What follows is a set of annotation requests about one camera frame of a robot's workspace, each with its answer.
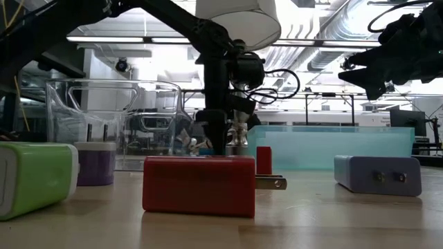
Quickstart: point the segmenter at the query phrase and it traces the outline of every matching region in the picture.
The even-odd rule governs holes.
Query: teal plastic bin
[[[248,154],[270,146],[273,169],[333,169],[336,155],[411,156],[414,139],[413,128],[260,125],[248,132]]]

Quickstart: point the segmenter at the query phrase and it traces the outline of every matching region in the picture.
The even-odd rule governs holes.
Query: monitor
[[[426,136],[426,116],[423,111],[390,110],[391,127],[415,128],[415,136]]]

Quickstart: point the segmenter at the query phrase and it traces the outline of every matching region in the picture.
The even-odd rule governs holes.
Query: white lamp shade
[[[195,16],[222,25],[249,51],[272,45],[282,32],[275,0],[197,0]]]

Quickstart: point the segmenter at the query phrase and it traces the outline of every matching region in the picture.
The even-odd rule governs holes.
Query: table surface
[[[141,207],[142,173],[79,187],[63,203],[0,223],[2,249],[443,248],[443,170],[423,168],[419,198],[352,194],[333,172],[278,172],[255,219],[158,214]]]

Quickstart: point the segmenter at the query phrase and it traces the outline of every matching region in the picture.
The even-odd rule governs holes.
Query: clear plastic container
[[[409,157],[414,129],[401,127],[255,126],[248,154],[272,148],[273,169],[333,169],[336,155]]]
[[[46,99],[49,141],[86,142],[90,125],[89,142],[117,144],[122,170],[142,170],[146,156],[180,151],[185,145],[176,135],[192,122],[180,88],[165,82],[50,80]]]

